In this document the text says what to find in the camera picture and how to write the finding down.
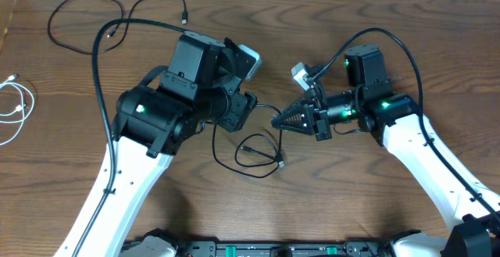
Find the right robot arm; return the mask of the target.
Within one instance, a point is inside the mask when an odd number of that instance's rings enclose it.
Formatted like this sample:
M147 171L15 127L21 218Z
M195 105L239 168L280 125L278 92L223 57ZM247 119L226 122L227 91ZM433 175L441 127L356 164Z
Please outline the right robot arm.
M332 137L339 123L353 120L360 132L394 155L409 170L434 203L448 228L447 238L409 230L380 245L379 256L497 256L499 196L482 184L438 137L418 104L392 91L377 45L345 51L350 90L326 95L314 78L319 67L297 64L293 79L303 98L271 120L278 130Z

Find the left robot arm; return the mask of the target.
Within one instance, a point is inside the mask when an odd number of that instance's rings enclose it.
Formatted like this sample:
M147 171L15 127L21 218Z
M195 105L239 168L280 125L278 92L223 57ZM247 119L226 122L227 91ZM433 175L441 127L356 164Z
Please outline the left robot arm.
M168 66L153 68L116 105L112 147L58 256L117 256L148 193L180 146L211 121L240 130L257 98L240 93L262 65L259 53L229 38L180 36Z

